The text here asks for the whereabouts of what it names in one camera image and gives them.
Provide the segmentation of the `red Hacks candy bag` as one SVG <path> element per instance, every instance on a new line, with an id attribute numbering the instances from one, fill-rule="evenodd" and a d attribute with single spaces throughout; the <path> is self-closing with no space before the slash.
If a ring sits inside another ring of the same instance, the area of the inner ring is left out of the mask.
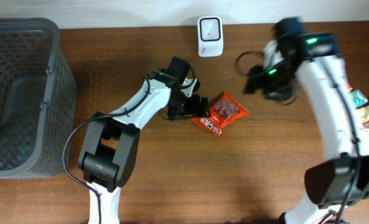
<path id="1" fill-rule="evenodd" d="M 223 128 L 246 116 L 249 111 L 242 107 L 229 93 L 223 95 L 210 107 L 209 118 L 192 118 L 192 121 L 207 131 L 223 136 Z"/>

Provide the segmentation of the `green tissue packet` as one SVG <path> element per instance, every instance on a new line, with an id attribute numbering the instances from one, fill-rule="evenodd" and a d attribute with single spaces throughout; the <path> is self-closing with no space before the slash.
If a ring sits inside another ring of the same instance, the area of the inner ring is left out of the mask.
<path id="1" fill-rule="evenodd" d="M 352 90 L 349 94 L 354 104 L 354 107 L 356 108 L 361 107 L 368 102 L 368 99 L 360 90 Z"/>

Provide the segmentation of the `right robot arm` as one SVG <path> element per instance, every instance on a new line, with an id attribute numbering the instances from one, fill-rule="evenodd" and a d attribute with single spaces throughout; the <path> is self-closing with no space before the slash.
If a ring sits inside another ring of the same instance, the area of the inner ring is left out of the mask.
<path id="1" fill-rule="evenodd" d="M 279 223 L 341 223 L 345 208 L 369 198 L 369 136 L 348 93 L 345 62 L 329 32 L 310 34 L 297 17 L 273 27 L 262 65 L 252 67 L 245 93 L 285 102 L 294 84 L 305 91 L 324 147 L 323 163 L 306 170 L 306 192 Z"/>

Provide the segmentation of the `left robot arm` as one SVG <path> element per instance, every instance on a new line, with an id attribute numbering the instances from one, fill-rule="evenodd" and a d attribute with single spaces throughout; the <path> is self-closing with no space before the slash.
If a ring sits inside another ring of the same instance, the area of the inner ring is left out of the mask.
<path id="1" fill-rule="evenodd" d="M 148 73 L 123 106 L 85 123 L 78 167 L 90 191 L 89 223 L 119 223 L 121 189 L 133 173 L 141 130 L 156 113 L 167 108 L 169 121 L 210 117 L 208 99 L 196 93 L 200 82 L 187 78 L 191 72 L 188 61 L 173 57 L 167 68 Z"/>

